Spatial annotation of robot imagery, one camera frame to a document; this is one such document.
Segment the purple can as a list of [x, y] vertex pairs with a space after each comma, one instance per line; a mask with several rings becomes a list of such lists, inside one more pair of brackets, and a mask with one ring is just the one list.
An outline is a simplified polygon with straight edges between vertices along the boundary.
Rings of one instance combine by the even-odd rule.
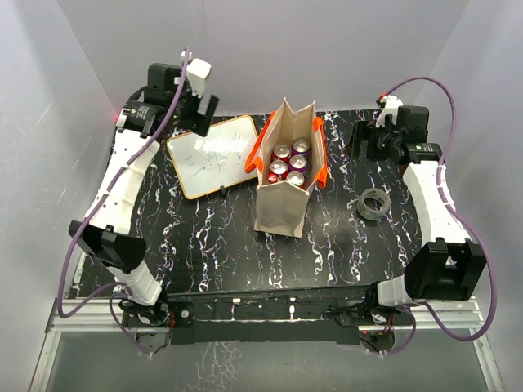
[[290, 172], [299, 172], [305, 176], [308, 170], [307, 158], [301, 154], [291, 156], [288, 161], [288, 169]]
[[305, 176], [298, 171], [291, 171], [287, 174], [286, 181], [294, 186], [297, 186], [300, 189], [305, 187]]
[[291, 153], [294, 155], [301, 155], [308, 158], [310, 156], [311, 147], [307, 140], [303, 138], [296, 139], [291, 145]]

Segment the beige canvas bag orange handles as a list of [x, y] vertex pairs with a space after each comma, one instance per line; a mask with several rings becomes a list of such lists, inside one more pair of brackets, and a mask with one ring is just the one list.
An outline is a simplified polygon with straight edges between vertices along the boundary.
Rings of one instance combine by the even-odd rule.
[[[274, 147], [290, 146], [297, 139], [305, 140], [311, 150], [304, 185], [293, 185], [288, 180], [269, 182]], [[328, 179], [324, 120], [316, 115], [315, 103], [295, 111], [284, 100], [262, 128], [244, 164], [244, 171], [256, 172], [258, 179], [254, 229], [300, 238], [310, 196], [315, 187], [324, 188]]]

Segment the red can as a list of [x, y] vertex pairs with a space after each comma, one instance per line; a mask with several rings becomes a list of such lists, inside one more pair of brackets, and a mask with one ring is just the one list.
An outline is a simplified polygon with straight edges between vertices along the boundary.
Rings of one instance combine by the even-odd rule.
[[281, 159], [276, 159], [270, 163], [269, 173], [285, 178], [288, 174], [288, 164]]
[[281, 160], [287, 163], [291, 156], [292, 151], [289, 146], [285, 144], [279, 144], [276, 145], [272, 150], [271, 161], [274, 162], [276, 160]]

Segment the dark cola glass bottle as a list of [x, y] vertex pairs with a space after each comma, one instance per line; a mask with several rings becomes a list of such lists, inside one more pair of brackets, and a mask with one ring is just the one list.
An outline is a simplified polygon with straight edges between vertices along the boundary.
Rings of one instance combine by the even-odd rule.
[[267, 180], [270, 184], [274, 184], [281, 181], [281, 178], [279, 175], [275, 174], [274, 172], [270, 172], [267, 176]]

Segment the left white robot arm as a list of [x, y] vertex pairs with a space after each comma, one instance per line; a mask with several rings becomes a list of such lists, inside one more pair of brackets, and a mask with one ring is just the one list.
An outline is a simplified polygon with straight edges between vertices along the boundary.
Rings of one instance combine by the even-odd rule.
[[96, 198], [81, 221], [69, 224], [73, 244], [100, 262], [124, 295], [121, 308], [143, 323], [168, 318], [165, 291], [145, 262], [146, 242], [130, 234], [142, 181], [170, 126], [206, 136], [218, 104], [199, 112], [212, 66], [201, 59], [182, 66], [153, 63], [147, 83], [129, 96], [116, 123], [112, 154]]

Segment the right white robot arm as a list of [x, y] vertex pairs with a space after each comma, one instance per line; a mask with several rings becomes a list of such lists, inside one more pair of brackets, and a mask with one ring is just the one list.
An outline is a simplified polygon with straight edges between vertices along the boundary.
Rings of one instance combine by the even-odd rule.
[[353, 158], [391, 160], [402, 168], [421, 229], [422, 246], [392, 280], [372, 283], [362, 302], [347, 307], [352, 317], [385, 323], [402, 305], [426, 301], [468, 301], [482, 275], [486, 258], [463, 224], [440, 164], [442, 149], [427, 142], [429, 110], [399, 105], [378, 119], [358, 121], [347, 146]]

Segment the grey tape roll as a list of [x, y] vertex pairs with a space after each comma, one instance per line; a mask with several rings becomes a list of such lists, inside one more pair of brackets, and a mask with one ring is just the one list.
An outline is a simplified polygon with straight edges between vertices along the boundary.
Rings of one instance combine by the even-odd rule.
[[361, 195], [356, 204], [360, 216], [367, 221], [381, 220], [391, 207], [389, 195], [382, 189], [369, 188]]

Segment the small whiteboard wooden frame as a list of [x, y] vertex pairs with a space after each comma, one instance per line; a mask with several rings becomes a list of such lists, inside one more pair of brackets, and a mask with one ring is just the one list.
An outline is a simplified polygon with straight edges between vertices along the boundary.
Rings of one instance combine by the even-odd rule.
[[167, 149], [185, 197], [200, 198], [256, 178], [256, 172], [244, 170], [256, 140], [248, 115], [211, 126], [205, 137], [190, 132], [170, 138]]

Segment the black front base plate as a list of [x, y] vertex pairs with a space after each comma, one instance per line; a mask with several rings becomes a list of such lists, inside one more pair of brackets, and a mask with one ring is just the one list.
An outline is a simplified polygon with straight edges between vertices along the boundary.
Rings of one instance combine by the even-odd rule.
[[123, 324], [164, 332], [171, 345], [207, 342], [331, 341], [357, 345], [360, 333], [409, 327], [411, 316], [381, 307], [369, 287], [305, 287], [162, 294], [151, 307], [120, 304]]

